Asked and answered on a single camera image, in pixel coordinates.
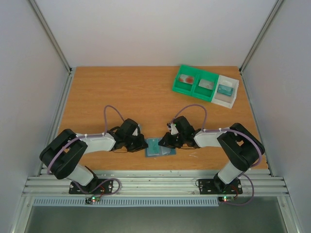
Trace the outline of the blue card holder wallet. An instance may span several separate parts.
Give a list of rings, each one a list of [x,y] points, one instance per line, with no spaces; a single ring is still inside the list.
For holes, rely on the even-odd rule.
[[[167,156],[167,155],[175,155],[176,154],[176,150],[175,149],[170,149],[170,148],[166,148],[166,147],[162,147],[160,146],[161,149],[161,155],[159,156]]]

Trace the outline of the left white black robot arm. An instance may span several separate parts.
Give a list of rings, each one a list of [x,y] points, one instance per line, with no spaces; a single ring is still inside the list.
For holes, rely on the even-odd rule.
[[[113,179],[99,179],[91,169],[79,164],[81,158],[92,152],[114,152],[122,148],[127,152],[148,148],[139,125],[129,118],[103,133],[78,134],[65,129],[42,150],[39,159],[47,167],[47,174],[59,180],[71,180],[80,193],[98,194]]]

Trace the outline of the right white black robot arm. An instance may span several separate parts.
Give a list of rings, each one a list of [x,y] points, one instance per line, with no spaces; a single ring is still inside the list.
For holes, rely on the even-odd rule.
[[[242,124],[216,130],[194,129],[184,116],[173,120],[159,145],[180,149],[184,145],[192,149],[220,147],[229,161],[214,176],[211,187],[217,194],[231,188],[234,179],[261,163],[265,148]]]

